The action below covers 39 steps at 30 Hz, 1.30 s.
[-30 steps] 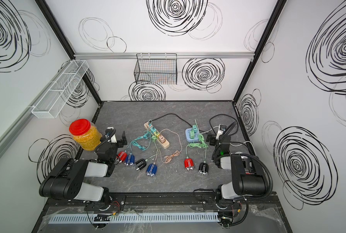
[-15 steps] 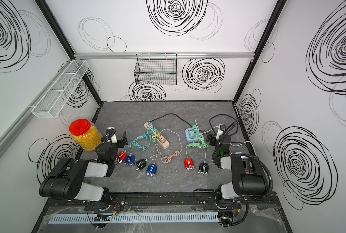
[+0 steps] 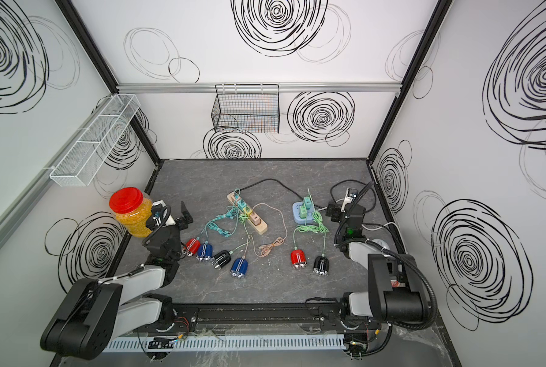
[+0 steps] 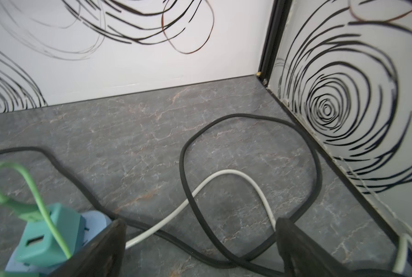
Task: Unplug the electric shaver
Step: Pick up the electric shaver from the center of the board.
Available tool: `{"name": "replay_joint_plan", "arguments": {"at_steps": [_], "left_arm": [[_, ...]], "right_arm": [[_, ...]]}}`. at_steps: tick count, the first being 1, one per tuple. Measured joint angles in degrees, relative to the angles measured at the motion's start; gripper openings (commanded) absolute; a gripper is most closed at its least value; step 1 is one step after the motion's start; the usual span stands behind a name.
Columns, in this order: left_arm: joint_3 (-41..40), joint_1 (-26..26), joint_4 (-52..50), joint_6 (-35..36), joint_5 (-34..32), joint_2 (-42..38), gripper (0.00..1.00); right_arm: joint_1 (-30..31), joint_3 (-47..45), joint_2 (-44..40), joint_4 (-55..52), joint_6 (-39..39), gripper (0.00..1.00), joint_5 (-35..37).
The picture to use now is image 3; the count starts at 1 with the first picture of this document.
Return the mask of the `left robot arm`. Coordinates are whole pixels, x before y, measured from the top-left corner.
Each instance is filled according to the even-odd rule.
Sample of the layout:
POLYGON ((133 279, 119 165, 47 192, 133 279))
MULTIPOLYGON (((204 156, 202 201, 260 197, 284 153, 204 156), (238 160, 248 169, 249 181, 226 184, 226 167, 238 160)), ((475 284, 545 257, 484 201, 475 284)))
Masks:
POLYGON ((193 223, 185 205, 173 218, 164 201, 155 202, 142 244, 142 265, 105 279, 83 278, 69 290, 40 338, 40 348, 60 356, 95 359, 115 338, 150 327, 167 332, 176 323, 171 297, 157 294, 174 280, 184 258, 181 231, 193 223))

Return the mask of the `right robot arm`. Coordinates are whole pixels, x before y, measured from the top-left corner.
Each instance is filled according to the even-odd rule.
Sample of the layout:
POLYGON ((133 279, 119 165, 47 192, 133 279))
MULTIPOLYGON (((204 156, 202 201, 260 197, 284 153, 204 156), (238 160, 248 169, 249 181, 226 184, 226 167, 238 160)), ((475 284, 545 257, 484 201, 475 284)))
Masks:
POLYGON ((340 299, 342 315, 409 330, 427 329, 437 319, 438 301, 415 258, 363 233, 366 209, 360 200, 374 186, 369 182, 361 191, 349 189, 342 204, 330 203, 327 209, 327 215, 338 223, 335 247, 367 270, 367 289, 347 292, 340 299))

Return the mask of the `blue striped shaver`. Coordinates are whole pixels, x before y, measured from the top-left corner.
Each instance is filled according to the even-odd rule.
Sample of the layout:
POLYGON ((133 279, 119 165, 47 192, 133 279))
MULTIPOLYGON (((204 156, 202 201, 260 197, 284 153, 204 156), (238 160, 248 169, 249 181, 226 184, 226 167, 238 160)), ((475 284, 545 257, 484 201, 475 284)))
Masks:
POLYGON ((230 275, 234 278, 245 278, 249 264, 244 257, 237 258, 231 267, 230 275))

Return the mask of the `pink charger adapter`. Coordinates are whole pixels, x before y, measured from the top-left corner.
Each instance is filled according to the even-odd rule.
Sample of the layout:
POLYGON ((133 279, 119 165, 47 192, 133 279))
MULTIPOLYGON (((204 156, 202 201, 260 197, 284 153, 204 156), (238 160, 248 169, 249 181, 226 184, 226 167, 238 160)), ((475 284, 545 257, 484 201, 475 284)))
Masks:
POLYGON ((259 226, 262 222, 261 217, 256 213, 251 213, 249 215, 249 220, 254 226, 259 226))

